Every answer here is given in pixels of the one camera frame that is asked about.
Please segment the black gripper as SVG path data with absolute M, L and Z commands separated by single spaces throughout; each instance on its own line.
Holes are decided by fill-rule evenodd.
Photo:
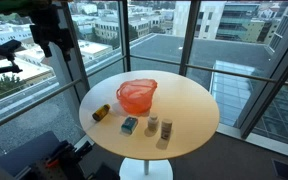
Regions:
M 70 50 L 74 47 L 71 33 L 68 28 L 59 27 L 60 19 L 56 5 L 47 8 L 34 10 L 29 13 L 32 21 L 30 30 L 35 44 L 38 44 L 46 57 L 51 57 L 52 53 L 49 43 L 56 44 L 65 61 L 70 61 Z

